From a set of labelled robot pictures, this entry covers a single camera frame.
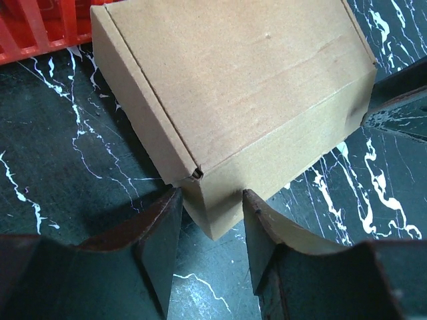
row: red plastic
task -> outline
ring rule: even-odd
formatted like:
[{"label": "red plastic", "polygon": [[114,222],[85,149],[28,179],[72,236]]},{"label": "red plastic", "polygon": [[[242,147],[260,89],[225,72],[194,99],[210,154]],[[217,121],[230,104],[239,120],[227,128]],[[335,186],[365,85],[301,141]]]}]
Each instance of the red plastic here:
[{"label": "red plastic", "polygon": [[0,65],[91,41],[91,5],[117,0],[0,0]]}]

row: cardboard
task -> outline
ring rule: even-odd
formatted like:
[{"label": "cardboard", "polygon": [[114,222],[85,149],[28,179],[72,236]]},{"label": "cardboard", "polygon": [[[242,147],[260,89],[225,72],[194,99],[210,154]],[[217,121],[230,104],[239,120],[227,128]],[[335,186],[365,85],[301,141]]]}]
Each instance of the cardboard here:
[{"label": "cardboard", "polygon": [[92,7],[95,60],[166,183],[212,239],[356,130],[375,58],[347,3]]}]

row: marble surface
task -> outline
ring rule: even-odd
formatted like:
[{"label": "marble surface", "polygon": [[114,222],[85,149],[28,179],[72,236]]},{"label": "marble surface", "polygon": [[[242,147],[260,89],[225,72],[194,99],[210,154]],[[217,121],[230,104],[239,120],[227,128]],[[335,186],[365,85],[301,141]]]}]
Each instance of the marble surface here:
[{"label": "marble surface", "polygon": [[[349,4],[377,57],[378,79],[426,55],[427,0]],[[166,190],[90,45],[1,66],[0,96],[0,232],[77,244]],[[421,239],[426,158],[426,145],[361,128],[269,203],[345,245]],[[168,319],[259,319],[258,308],[243,223],[213,242],[185,214]]]}]

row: black object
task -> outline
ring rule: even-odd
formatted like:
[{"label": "black object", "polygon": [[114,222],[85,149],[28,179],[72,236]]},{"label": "black object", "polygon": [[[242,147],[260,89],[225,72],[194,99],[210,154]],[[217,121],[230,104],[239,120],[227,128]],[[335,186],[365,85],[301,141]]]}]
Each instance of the black object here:
[{"label": "black object", "polygon": [[425,241],[345,247],[303,229],[251,190],[244,191],[244,223],[263,319],[427,317]]},{"label": "black object", "polygon": [[79,246],[0,236],[0,319],[166,319],[182,196]]},{"label": "black object", "polygon": [[427,141],[427,57],[375,84],[362,125]]}]

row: red plastic basket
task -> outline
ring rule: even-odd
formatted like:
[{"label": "red plastic basket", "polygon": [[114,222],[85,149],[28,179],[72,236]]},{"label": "red plastic basket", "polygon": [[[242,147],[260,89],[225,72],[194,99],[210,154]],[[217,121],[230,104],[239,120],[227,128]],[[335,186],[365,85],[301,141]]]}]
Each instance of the red plastic basket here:
[{"label": "red plastic basket", "polygon": [[115,1],[0,0],[0,65],[90,42],[90,6]]}]

